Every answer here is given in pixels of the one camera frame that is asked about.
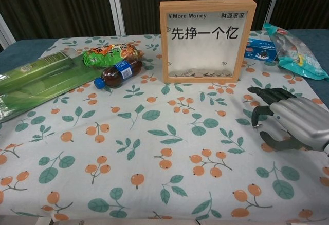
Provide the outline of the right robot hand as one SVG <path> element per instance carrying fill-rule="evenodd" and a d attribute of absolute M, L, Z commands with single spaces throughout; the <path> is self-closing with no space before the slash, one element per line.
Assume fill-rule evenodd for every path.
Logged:
<path fill-rule="evenodd" d="M 249 87 L 266 106 L 257 106 L 251 114 L 251 124 L 258 127 L 261 115 L 272 116 L 290 135 L 278 141 L 265 131 L 263 141 L 278 151 L 305 148 L 328 154 L 328 110 L 305 97 L 297 97 L 283 88 Z"/>

